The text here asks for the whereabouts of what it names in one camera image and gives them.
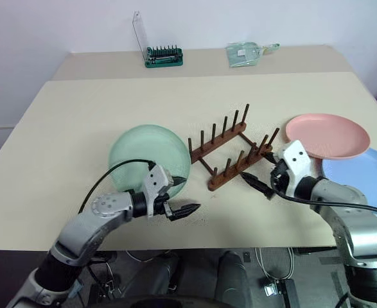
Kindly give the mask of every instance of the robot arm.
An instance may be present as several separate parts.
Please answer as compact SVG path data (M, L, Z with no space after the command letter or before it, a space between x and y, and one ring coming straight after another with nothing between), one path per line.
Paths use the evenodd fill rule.
M276 189L288 197L316 203L311 209L330 225L346 269L351 305L377 307L377 217L365 209L326 205L366 205L365 196L354 187L310 176L310 158L299 141L286 144L274 156L277 164L272 183L275 179Z
M59 306L105 236L132 218L166 214L170 220L176 220L196 211L199 204L172 211L166 202L168 189L184 181L155 165L143 182L142 192L97 197L62 229L46 259L30 273L7 308Z

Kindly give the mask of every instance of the green plate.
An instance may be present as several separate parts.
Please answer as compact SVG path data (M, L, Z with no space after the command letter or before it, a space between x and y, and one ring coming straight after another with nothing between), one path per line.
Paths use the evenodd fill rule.
M186 145L172 131L157 125L141 125L125 132L111 148L109 167L128 159L149 159L165 167L173 176L188 178L191 158ZM111 173L118 191L140 191L147 164L133 162ZM184 187L172 187L168 194L174 197Z

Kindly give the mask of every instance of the black cable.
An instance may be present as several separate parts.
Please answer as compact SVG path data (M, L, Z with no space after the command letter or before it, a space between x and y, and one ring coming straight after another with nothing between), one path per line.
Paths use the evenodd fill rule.
M97 286L98 286L98 289L100 289L100 291L105 295L105 297L108 299L108 300L111 300L110 297L109 297L109 294L108 292L103 288L103 284L101 283L101 281L97 278L96 274L94 274L94 272L92 271L91 267L89 265L86 266L88 272L90 273L92 279L94 279L94 281L96 282Z
M348 292L345 293L344 295L342 295L342 297L340 298L340 300L338 301L338 303L335 305L335 308L341 308L342 305L345 303L345 301L347 300L348 298Z
M363 204L354 204L354 203L345 203L345 202L327 202L327 201L310 201L310 200L304 200L294 197L289 197L283 192L279 191L274 183L274 176L271 176L271 188L276 192L278 196L280 196L282 199L292 201L292 202L298 202L308 205L321 205L326 207L352 207L354 209L362 209L362 210L372 210L374 212L377 212L377 207L372 207L370 205L363 205Z
M115 169L121 167L122 165L129 164L130 162L146 162L148 164L148 167L151 169L153 165L155 165L155 162L152 160L147 160L147 159L130 159L126 160L124 162L120 162L119 164L116 164L115 166L111 167L104 175L98 179L98 181L94 184L94 186L90 189L88 192L87 196L85 197L83 203L81 204L80 210L78 210L78 213L81 213L87 204L88 199L91 197L92 193L95 191L97 186L109 175L111 172L113 172Z
M78 299L79 299L80 302L81 302L81 306L82 306L83 308L85 308L85 304L84 304L83 298L81 297L80 292L77 292L77 296L78 296Z

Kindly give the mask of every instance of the wooden peg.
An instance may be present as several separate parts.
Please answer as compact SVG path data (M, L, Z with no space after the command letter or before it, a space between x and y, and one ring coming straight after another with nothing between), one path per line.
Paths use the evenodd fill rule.
M228 117L224 117L224 125L222 126L222 134L221 134L223 138L225 134L225 129L227 128L227 120L228 120Z
M244 155L244 151L241 151L240 152L240 156L238 156L238 160L237 160L237 163L235 165L235 168L238 169L238 167L240 166L240 163L241 163L241 159L242 159L242 155Z
M256 152L256 154L255 154L255 156L257 156L258 154L261 153L261 149L262 149L263 146L265 145L267 139L268 139L268 135L265 135L263 141L261 142L261 145L259 146L259 148L258 148L258 150L257 150L257 152Z
M204 150L204 131L201 131L201 151Z
M234 121L232 122L232 127L231 127L232 132L234 131L235 124L237 123L237 117L238 117L238 110L235 110Z
M279 132L279 128L276 128L274 134L272 135L271 139L268 141L266 147L271 146L272 141L274 141L274 139L277 137L278 132Z
M191 153L193 152L193 145L191 143L191 138L188 138L188 150L189 150L189 154L191 155Z
M214 184L214 179L216 178L216 174L217 174L217 172L218 172L218 169L217 169L217 167L215 167L215 168L214 168L214 171L213 171L213 177L212 177L212 179L211 179L211 183L212 183L212 184Z
M211 137L211 143L214 144L214 139L215 139L215 128L216 128L216 124L214 123L213 124L213 135Z
M245 118L247 117L247 112L248 112L249 107L250 107L250 104L247 104L245 106L244 114L242 115L241 125L244 125L244 123L245 123Z
M231 158L227 159L227 164L225 165L225 170L224 170L224 176L227 176L227 171L229 169L229 165L231 165Z

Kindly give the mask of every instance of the table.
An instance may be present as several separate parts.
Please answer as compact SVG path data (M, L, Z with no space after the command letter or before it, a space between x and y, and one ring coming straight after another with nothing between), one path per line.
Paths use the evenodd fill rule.
M230 68L224 49L184 50L184 65L147 69L139 51L68 55L52 80L203 77L283 73L351 72L329 46L289 46L265 55L257 66Z
M207 138L213 123L220 129L225 115L232 119L236 109L249 103L247 136L258 142L280 127L274 150L285 142L286 122L307 112L356 121L377 150L377 103L349 71L165 77L160 70L147 70L156 78L83 79L75 69L73 76L62 77L64 66L56 80L43 86L0 151L0 249L49 249L107 170L111 145L139 124L167 127L186 143L192 137L196 145L201 129ZM207 161L222 169L228 157L235 160L248 149L235 138ZM267 182L270 168L263 160L248 171ZM193 164L185 188L171 201L201 203L190 217L135 219L113 231L101 249L335 245L330 227L308 206L278 197L268 201L238 176L211 192L208 178L199 162ZM110 189L107 182L98 192Z

